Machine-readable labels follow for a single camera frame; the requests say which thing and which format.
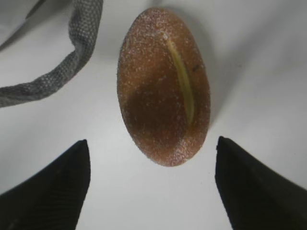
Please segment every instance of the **yellow stripe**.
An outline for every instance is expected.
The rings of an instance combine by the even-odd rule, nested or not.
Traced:
[[[175,67],[177,69],[179,84],[184,98],[184,106],[186,110],[187,121],[188,124],[190,125],[193,122],[193,117],[194,117],[194,98],[189,81],[189,75],[179,52],[176,50],[175,44],[172,41],[168,40],[167,46],[172,55]]]

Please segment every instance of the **white surface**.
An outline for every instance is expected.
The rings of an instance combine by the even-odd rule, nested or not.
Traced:
[[[72,50],[70,9],[49,1],[0,52],[0,86],[30,81]],[[121,119],[117,58],[144,9],[176,8],[201,49],[212,89],[212,125],[201,151],[165,168],[136,148]],[[0,193],[87,139],[92,180],[77,229],[229,230],[215,182],[215,146],[229,137],[307,188],[306,0],[106,0],[94,55],[51,97],[0,109]]]

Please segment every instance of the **woven fabric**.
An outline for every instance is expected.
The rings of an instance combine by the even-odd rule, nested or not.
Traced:
[[[62,88],[88,62],[96,44],[103,0],[74,0],[69,38],[75,50],[51,72],[32,82],[0,88],[0,107],[46,98]]]

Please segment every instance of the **gray strap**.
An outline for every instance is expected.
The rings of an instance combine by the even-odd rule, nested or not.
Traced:
[[[88,62],[96,44],[103,0],[73,0],[69,38],[75,50],[51,72],[32,82],[0,88],[0,107],[46,98],[71,80]]]

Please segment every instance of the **black pointed tip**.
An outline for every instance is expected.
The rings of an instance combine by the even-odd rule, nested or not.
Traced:
[[[90,183],[86,140],[0,196],[0,230],[75,229]]]
[[[228,138],[218,141],[215,181],[233,229],[307,229],[306,190]]]

